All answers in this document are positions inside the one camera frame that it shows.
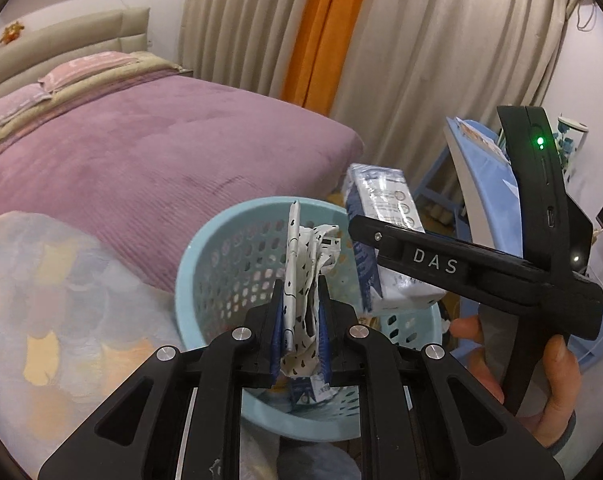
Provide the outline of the person's right hand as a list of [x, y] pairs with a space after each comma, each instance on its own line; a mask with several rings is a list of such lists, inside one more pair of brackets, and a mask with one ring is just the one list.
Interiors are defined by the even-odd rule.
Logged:
[[[478, 344], [469, 354], [467, 368], [500, 403], [504, 403], [502, 388], [486, 361], [479, 316], [456, 318], [450, 324], [450, 333], [455, 338]], [[558, 450], [574, 428], [573, 414], [580, 388], [581, 374], [576, 356], [567, 348], [563, 336], [551, 337], [536, 366], [533, 383], [523, 404], [523, 416], [518, 420], [541, 445], [548, 450]]]

